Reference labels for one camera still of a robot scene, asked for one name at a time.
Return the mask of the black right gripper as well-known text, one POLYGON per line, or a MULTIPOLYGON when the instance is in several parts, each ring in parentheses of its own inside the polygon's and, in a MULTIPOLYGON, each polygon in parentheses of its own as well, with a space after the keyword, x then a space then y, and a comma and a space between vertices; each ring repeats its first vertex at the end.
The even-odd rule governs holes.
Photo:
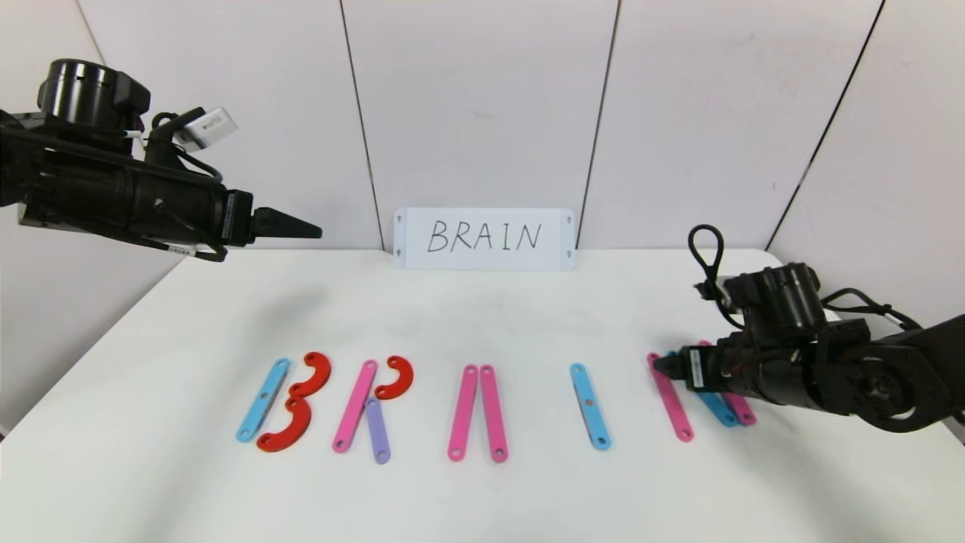
POLYGON ((654 372, 672 381, 686 381, 690 391, 729 392, 725 375, 733 361, 733 348, 720 345, 690 345, 680 354, 658 355, 654 372))

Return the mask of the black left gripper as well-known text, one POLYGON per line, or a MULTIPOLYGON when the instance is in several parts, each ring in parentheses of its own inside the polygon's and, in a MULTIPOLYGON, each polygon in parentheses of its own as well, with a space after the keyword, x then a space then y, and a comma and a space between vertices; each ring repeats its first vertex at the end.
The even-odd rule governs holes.
POLYGON ((317 225, 272 207, 254 210, 253 203, 250 193, 227 189, 211 168, 127 167, 125 240, 150 248, 228 248, 257 238, 323 237, 317 225))

